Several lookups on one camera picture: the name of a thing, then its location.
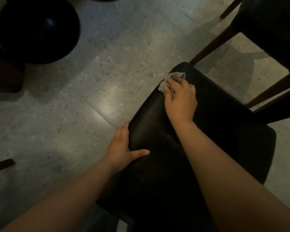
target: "person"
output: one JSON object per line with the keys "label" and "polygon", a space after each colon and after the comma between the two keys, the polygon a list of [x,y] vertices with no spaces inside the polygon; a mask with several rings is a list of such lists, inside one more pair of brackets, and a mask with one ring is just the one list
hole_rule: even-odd
{"label": "person", "polygon": [[[185,150],[209,211],[220,231],[290,232],[290,209],[210,140],[192,121],[197,100],[186,80],[168,79],[165,109]],[[129,122],[112,138],[104,157],[16,218],[2,232],[76,231],[108,180],[131,161],[150,154],[130,151]]]}

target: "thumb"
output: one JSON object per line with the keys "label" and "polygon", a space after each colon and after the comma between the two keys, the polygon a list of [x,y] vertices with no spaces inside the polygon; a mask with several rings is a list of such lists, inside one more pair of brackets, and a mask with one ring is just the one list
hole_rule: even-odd
{"label": "thumb", "polygon": [[142,149],[142,150],[137,150],[137,151],[131,151],[130,154],[132,155],[133,160],[135,160],[135,159],[137,159],[139,157],[149,155],[150,151]]}
{"label": "thumb", "polygon": [[172,102],[172,92],[167,86],[165,86],[164,93],[165,93],[164,104],[167,106]]}

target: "gray stone floor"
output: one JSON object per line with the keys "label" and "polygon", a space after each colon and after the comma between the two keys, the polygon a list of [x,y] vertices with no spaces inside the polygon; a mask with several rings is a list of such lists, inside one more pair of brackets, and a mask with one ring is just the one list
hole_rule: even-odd
{"label": "gray stone floor", "polygon": [[[69,1],[82,24],[76,48],[26,65],[23,92],[0,95],[0,161],[17,163],[0,172],[0,226],[99,160],[163,75],[236,14],[219,20],[233,0]],[[242,34],[196,67],[243,102],[288,73]],[[290,207],[290,119],[270,126],[277,147],[266,187]]]}

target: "cleaning cloth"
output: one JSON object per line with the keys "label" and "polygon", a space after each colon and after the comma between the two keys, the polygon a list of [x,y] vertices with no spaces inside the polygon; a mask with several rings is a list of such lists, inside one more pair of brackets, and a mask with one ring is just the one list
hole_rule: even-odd
{"label": "cleaning cloth", "polygon": [[186,74],[184,72],[173,72],[168,75],[166,75],[163,79],[163,81],[160,83],[158,90],[162,92],[164,95],[164,86],[166,85],[171,89],[172,96],[174,97],[174,90],[171,88],[170,84],[166,81],[167,78],[172,78],[173,80],[176,80],[177,78],[185,79]]}

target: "chair seat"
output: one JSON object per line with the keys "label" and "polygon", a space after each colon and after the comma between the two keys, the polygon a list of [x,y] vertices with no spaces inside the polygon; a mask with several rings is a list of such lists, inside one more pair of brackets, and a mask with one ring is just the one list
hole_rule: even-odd
{"label": "chair seat", "polygon": [[[185,72],[186,80],[196,87],[193,121],[197,126],[264,183],[274,154],[275,131],[189,63],[171,72]],[[158,87],[135,114],[129,130],[130,149],[145,148],[151,154],[113,176],[98,204],[137,231],[216,231]]]}
{"label": "chair seat", "polygon": [[243,0],[231,25],[290,71],[290,0]]}

